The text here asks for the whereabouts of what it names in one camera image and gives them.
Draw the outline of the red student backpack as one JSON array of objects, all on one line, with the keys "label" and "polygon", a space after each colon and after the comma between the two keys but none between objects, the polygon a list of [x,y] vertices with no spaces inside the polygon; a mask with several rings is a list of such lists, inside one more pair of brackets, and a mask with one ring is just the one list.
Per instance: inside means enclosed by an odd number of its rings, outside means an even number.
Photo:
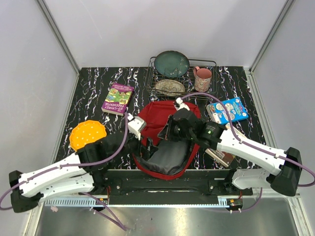
[{"label": "red student backpack", "polygon": [[147,123],[141,135],[151,138],[158,150],[147,160],[132,155],[133,159],[138,169],[163,180],[182,176],[199,150],[197,144],[188,140],[172,142],[157,137],[175,112],[173,101],[166,100],[150,102],[138,114]]}]

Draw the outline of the yellow paperback book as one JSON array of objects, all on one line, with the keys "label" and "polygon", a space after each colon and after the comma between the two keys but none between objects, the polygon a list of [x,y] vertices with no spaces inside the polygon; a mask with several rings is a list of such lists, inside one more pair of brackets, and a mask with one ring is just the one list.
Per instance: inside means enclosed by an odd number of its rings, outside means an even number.
[{"label": "yellow paperback book", "polygon": [[[231,130],[231,126],[229,123],[226,124],[225,127]],[[237,136],[246,138],[246,136],[243,133],[241,133],[236,127],[233,126],[233,128]],[[208,154],[211,158],[213,158],[215,161],[219,162],[221,165],[223,165],[226,168],[230,166],[230,164],[235,158],[235,155],[233,154],[222,152],[219,150],[213,150],[211,148],[206,149],[205,153]]]}]

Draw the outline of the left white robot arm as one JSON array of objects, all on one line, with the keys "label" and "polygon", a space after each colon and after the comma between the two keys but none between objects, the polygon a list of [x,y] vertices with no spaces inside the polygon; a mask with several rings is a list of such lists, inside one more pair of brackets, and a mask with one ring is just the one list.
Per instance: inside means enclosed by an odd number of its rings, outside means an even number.
[{"label": "left white robot arm", "polygon": [[9,173],[10,208],[22,213],[47,199],[66,194],[108,195],[116,184],[106,179],[112,160],[127,154],[143,156],[155,150],[158,138],[115,132],[92,143],[84,143],[63,160],[30,173]]}]

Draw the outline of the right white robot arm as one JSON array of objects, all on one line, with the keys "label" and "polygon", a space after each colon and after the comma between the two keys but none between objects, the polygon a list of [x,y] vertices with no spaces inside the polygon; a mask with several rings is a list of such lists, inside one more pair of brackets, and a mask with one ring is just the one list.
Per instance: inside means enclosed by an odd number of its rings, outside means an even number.
[{"label": "right white robot arm", "polygon": [[237,136],[234,129],[213,121],[205,122],[185,108],[170,115],[158,137],[168,141],[190,140],[202,148],[227,152],[260,166],[261,170],[236,170],[223,183],[234,195],[240,189],[268,188],[289,197],[296,195],[301,172],[300,151],[268,147]]}]

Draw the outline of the speckled beige plate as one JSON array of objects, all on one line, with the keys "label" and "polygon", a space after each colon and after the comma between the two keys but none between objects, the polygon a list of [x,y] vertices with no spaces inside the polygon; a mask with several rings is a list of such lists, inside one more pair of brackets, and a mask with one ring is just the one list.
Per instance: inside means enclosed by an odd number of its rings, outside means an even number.
[{"label": "speckled beige plate", "polygon": [[175,80],[164,79],[156,83],[155,89],[165,92],[185,92],[185,86]]}]

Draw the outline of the blue picture book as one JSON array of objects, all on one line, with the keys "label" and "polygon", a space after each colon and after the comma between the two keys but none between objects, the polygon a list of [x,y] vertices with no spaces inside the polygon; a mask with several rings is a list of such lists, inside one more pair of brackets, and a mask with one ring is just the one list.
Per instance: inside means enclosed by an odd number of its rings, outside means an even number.
[{"label": "blue picture book", "polygon": [[225,125],[229,123],[227,114],[229,114],[232,122],[241,121],[249,117],[248,112],[239,97],[223,101],[222,103],[225,105],[227,112],[222,104],[218,102],[206,106],[211,121]]}]

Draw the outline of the purple treehouse book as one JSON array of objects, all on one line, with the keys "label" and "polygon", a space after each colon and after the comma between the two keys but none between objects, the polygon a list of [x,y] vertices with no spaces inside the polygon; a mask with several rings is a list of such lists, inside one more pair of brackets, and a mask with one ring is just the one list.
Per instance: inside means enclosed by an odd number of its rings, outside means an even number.
[{"label": "purple treehouse book", "polygon": [[133,91],[134,87],[113,83],[101,107],[102,111],[123,116]]}]

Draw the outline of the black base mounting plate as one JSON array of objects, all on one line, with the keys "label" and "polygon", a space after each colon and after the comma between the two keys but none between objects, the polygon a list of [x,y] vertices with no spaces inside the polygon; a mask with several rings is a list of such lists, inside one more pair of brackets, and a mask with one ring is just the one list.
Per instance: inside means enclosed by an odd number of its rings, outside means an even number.
[{"label": "black base mounting plate", "polygon": [[188,191],[201,195],[253,195],[253,190],[240,190],[225,179],[232,174],[231,170],[186,170],[184,174],[172,180],[153,177],[140,170],[108,170],[98,175],[91,195],[119,196],[129,193],[150,191],[181,192]]}]

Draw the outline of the orange plastic plate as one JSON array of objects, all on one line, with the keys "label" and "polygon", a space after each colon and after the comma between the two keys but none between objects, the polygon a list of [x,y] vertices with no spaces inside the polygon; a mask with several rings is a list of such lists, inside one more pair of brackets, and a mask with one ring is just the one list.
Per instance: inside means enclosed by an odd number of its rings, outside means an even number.
[{"label": "orange plastic plate", "polygon": [[87,120],[79,123],[71,132],[69,141],[70,147],[77,151],[83,148],[86,144],[94,143],[95,141],[107,136],[105,126],[96,120]]}]

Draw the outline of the pink patterned mug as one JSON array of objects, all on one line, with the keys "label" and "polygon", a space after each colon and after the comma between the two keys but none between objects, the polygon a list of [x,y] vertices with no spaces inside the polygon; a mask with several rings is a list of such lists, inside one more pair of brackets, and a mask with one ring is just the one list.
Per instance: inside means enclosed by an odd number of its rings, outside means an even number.
[{"label": "pink patterned mug", "polygon": [[211,70],[196,66],[193,69],[193,74],[195,77],[194,89],[197,92],[206,92],[209,89],[211,83],[212,78]]}]

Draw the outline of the teal ceramic plate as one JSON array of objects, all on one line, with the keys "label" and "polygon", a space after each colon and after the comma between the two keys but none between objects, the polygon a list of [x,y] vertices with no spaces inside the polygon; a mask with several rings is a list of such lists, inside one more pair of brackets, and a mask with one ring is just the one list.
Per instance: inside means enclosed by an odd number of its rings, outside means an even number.
[{"label": "teal ceramic plate", "polygon": [[164,51],[154,61],[156,71],[167,78],[179,78],[189,70],[188,58],[178,51]]}]

